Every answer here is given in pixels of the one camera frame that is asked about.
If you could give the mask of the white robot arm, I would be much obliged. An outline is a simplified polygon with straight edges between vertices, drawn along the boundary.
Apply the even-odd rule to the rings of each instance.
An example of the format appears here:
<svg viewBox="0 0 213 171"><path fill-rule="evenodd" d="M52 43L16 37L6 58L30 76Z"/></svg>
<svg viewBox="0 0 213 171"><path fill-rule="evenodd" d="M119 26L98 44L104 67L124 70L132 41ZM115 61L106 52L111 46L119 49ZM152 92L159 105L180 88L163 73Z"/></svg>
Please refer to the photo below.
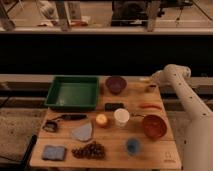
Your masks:
<svg viewBox="0 0 213 171"><path fill-rule="evenodd" d="M168 64L151 75L158 86L172 86L189 115L186 128L183 171L213 171L213 111L186 82L191 77L187 66Z"/></svg>

